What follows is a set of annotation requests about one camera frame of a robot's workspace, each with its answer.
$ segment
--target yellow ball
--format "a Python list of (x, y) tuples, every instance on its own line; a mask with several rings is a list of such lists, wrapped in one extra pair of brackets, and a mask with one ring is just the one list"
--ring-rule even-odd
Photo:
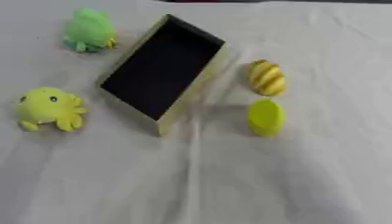
[(259, 136), (276, 134), (284, 124), (284, 110), (271, 100), (256, 101), (248, 108), (248, 123)]
[(250, 63), (249, 83), (260, 95), (278, 95), (284, 91), (285, 81), (278, 64), (266, 59)]

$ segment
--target box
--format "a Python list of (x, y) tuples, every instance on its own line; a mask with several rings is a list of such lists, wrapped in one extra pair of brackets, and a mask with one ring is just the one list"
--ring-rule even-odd
[(99, 86), (122, 109), (133, 110), (134, 119), (144, 119), (163, 135), (216, 74), (225, 48), (225, 41), (166, 15), (100, 78)]

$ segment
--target green plush toy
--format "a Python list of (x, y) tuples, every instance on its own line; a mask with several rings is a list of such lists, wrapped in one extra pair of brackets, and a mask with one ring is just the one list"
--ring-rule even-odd
[(107, 14), (81, 8), (66, 23), (64, 41), (77, 52), (97, 52), (106, 46), (113, 48), (116, 44), (115, 34)]

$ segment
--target yellow striped ball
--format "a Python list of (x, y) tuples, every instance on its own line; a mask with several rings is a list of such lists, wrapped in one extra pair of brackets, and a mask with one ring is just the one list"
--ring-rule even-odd
[(284, 75), (278, 64), (266, 59), (250, 63), (249, 83), (260, 95), (278, 95), (284, 91)]

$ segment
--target plush frog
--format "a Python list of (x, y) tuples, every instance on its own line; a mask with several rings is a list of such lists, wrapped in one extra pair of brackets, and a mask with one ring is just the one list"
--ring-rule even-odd
[(39, 129), (41, 123), (56, 122), (61, 130), (82, 126), (81, 98), (55, 87), (38, 87), (24, 93), (17, 104), (19, 123), (26, 130)]
[(65, 43), (77, 52), (97, 52), (104, 47), (113, 48), (115, 28), (109, 16), (98, 10), (81, 8), (66, 23)]

